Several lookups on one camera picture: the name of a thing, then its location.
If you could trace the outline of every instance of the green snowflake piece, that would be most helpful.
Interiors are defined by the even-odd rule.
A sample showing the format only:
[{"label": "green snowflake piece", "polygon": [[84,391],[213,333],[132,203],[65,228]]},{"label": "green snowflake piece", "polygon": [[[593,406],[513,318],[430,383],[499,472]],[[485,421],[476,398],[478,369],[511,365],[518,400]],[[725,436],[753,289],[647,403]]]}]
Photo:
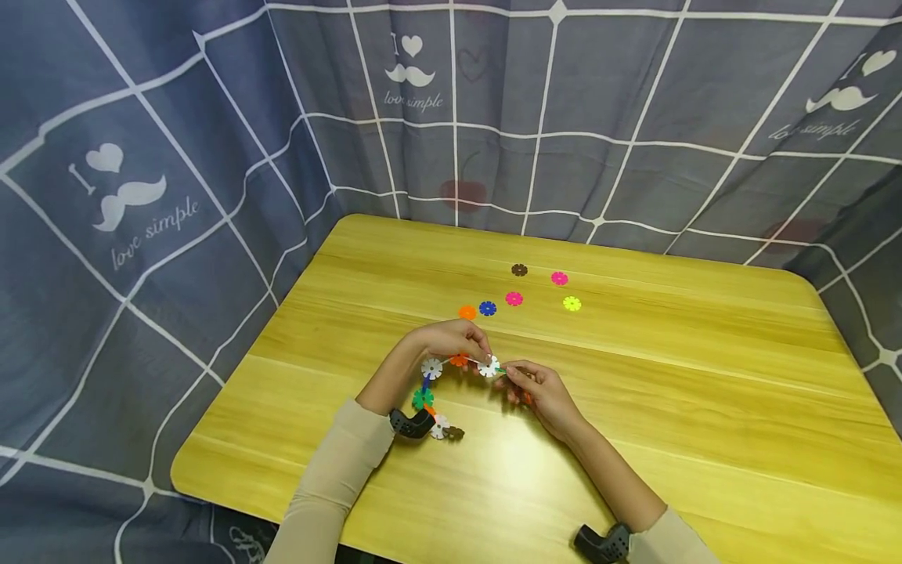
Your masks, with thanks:
[{"label": "green snowflake piece", "polygon": [[421,410],[425,405],[432,407],[432,402],[436,400],[436,396],[432,393],[432,390],[428,388],[424,392],[422,388],[413,393],[413,406],[417,408],[417,410]]}]

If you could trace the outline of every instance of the human hand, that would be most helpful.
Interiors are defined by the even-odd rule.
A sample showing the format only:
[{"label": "human hand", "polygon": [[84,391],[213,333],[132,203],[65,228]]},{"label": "human hand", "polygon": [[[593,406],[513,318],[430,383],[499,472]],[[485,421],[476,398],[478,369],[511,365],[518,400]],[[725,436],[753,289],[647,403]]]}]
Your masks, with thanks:
[{"label": "human hand", "polygon": [[528,393],[529,407],[555,439],[566,442],[570,433],[585,421],[554,370],[529,360],[514,360],[504,363],[502,368],[507,371],[507,377],[495,381],[495,389],[506,389],[508,401],[515,405],[523,401],[519,390]]},{"label": "human hand", "polygon": [[453,356],[461,353],[488,364],[492,361],[489,338],[469,319],[450,319],[412,330],[407,338],[431,355]]}]

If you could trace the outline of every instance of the printed mustache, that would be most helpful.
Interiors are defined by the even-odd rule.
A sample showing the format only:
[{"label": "printed mustache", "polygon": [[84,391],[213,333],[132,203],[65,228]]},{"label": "printed mustache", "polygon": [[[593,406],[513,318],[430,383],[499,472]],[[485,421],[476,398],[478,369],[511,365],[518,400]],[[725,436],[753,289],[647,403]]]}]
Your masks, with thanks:
[{"label": "printed mustache", "polygon": [[426,86],[428,83],[432,82],[432,79],[436,77],[436,73],[434,72],[432,74],[426,74],[425,72],[414,66],[410,66],[405,69],[404,65],[400,63],[398,63],[398,65],[391,72],[386,70],[385,74],[387,74],[389,78],[394,80],[395,82],[403,82],[406,79],[410,84],[416,87]]},{"label": "printed mustache", "polygon": [[101,231],[113,231],[125,215],[125,206],[143,206],[157,201],[166,191],[166,176],[153,184],[147,182],[126,182],[114,196],[104,196],[100,200],[100,213],[104,217],[101,224],[94,225]]},{"label": "printed mustache", "polygon": [[872,99],[877,97],[875,94],[871,97],[865,97],[861,94],[861,90],[858,87],[850,86],[847,88],[834,88],[833,90],[824,94],[820,100],[813,102],[809,98],[807,102],[805,102],[805,111],[807,113],[812,113],[816,109],[826,106],[829,104],[833,107],[834,110],[839,110],[841,112],[847,112],[849,110],[853,110],[856,107],[862,107]]}]

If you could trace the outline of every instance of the white snowflake piece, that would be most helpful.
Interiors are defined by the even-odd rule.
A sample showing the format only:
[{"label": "white snowflake piece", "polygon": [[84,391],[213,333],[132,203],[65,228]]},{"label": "white snowflake piece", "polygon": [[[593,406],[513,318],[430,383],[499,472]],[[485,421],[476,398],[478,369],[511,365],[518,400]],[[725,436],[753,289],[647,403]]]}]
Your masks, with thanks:
[{"label": "white snowflake piece", "polygon": [[435,380],[442,375],[442,361],[437,358],[427,358],[423,364],[419,366],[423,375],[429,380]]},{"label": "white snowflake piece", "polygon": [[479,368],[479,374],[482,374],[486,378],[491,378],[501,369],[502,364],[498,362],[498,358],[495,357],[495,355],[492,355],[491,363],[484,365],[481,362],[477,362],[476,366]]},{"label": "white snowflake piece", "polygon": [[448,421],[447,417],[441,413],[436,413],[436,424],[429,430],[429,434],[432,435],[433,439],[442,440],[445,438],[445,429],[450,426],[451,422]]}]

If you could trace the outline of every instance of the human arm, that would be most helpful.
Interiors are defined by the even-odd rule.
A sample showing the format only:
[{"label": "human arm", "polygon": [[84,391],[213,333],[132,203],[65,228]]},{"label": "human arm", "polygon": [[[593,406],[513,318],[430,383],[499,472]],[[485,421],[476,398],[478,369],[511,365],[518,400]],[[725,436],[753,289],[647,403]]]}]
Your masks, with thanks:
[{"label": "human arm", "polygon": [[560,376],[546,366],[519,360],[504,365],[510,402],[529,393],[542,425],[573,451],[618,521],[633,531],[631,564],[711,564],[717,558],[698,535],[636,474],[613,445],[589,423]]},{"label": "human arm", "polygon": [[266,564],[332,564],[345,518],[394,439],[388,417],[410,384],[424,353],[491,354],[485,334],[466,319],[408,333],[357,394],[338,411],[332,428],[310,459],[266,556]]}]

